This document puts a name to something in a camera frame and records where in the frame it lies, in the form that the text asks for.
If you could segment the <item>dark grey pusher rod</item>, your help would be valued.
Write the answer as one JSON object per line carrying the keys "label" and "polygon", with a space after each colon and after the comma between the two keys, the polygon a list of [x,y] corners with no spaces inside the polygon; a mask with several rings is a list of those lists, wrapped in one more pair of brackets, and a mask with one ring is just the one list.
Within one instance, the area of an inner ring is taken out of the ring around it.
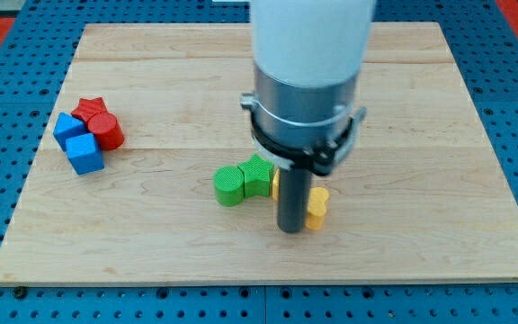
{"label": "dark grey pusher rod", "polygon": [[277,205],[277,225],[286,233],[301,232],[308,214],[312,174],[307,169],[281,170]]}

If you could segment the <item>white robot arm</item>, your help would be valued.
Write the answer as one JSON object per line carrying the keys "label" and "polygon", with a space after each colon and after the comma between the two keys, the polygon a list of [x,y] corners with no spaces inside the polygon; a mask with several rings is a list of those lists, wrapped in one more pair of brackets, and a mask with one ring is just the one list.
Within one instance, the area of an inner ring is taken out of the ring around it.
{"label": "white robot arm", "polygon": [[355,87],[375,0],[254,0],[250,4],[255,89],[254,144],[280,170],[276,223],[303,230],[313,176],[328,176],[349,155],[366,116]]}

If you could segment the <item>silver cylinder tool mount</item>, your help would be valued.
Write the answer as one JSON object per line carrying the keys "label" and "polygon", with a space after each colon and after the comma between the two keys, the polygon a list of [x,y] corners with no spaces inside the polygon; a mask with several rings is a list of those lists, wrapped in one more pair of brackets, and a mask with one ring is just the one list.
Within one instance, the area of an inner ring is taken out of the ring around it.
{"label": "silver cylinder tool mount", "polygon": [[354,108],[357,76],[331,85],[278,80],[254,66],[255,90],[241,96],[263,156],[277,167],[328,176],[352,151],[367,110]]}

